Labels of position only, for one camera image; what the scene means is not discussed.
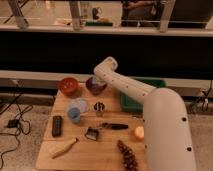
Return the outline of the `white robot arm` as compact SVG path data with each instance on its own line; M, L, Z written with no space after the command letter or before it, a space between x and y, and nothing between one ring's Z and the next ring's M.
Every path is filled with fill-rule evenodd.
M94 74L143 105L147 171L197 171L182 97L172 89L118 74L117 67L117 61L107 57L94 68Z

